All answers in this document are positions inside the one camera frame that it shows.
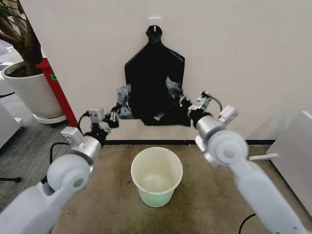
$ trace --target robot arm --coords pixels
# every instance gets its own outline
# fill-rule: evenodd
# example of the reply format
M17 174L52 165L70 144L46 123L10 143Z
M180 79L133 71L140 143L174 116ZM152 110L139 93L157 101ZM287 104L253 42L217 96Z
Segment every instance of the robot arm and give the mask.
M88 111L91 132L82 133L66 127L61 133L70 142L69 154L56 159L47 176L36 186L26 189L0 214L3 234L46 234L59 218L65 203L88 183L93 164L118 117L105 116L103 109Z
M198 130L195 139L206 160L213 166L228 166L234 173L238 190L252 207L263 225L273 234L308 234L299 217L262 169L247 161L248 145L237 133L225 127L237 115L235 108L227 106L219 119L206 113L211 100L203 92L199 105L192 105L186 97L181 105L188 105L188 116Z

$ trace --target potted plant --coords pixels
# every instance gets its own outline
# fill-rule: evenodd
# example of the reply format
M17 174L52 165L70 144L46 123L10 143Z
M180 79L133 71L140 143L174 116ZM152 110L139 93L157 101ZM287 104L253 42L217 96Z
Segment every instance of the potted plant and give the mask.
M3 78L37 120L63 115L44 74L36 68L43 60L41 45L19 0L0 0L0 30L0 39L10 43L23 59L6 67Z

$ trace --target cable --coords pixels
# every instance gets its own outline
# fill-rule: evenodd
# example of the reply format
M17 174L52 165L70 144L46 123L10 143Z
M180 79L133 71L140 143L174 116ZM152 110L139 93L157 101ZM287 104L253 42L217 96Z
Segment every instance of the cable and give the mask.
M254 217L254 216L255 216L255 214L251 214L251 215L247 216L247 217L242 221L242 223L241 223L240 226L239 226L238 234L241 234L241 233L242 233L242 229L243 229L243 226L244 226L244 224L246 223L246 221L247 221L248 219Z
M82 133L82 130L81 130L81 128L80 128L80 124L81 124L81 120L83 119L83 117L86 117L86 116L89 116L89 112L87 111L87 112L85 112L80 118L79 118L79 121L78 121L78 126L77 126L77 128L78 128L78 130Z
M50 165L53 162L53 147L56 145L69 145L69 143L67 143L67 142L55 142L51 145L51 148L50 148Z
M211 96L211 95L209 95L209 97L211 99L215 100L218 103L218 105L220 107L220 112L221 112L223 110L221 102L218 99L216 99L215 97Z

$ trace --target white planter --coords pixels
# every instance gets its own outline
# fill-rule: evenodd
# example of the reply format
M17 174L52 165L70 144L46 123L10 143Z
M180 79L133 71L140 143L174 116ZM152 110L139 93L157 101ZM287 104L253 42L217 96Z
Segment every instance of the white planter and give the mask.
M3 78L13 87L15 93L33 114L43 118L56 118L63 115L44 74L21 78L9 76L22 67L23 63L6 67L1 73Z

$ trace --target black plastic bag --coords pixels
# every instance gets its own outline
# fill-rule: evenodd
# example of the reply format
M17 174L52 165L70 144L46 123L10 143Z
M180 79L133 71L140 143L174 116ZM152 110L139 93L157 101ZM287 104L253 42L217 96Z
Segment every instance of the black plastic bag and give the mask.
M149 42L125 65L132 115L145 125L190 126L187 109L178 103L185 58L162 44L160 27L150 26L146 35Z

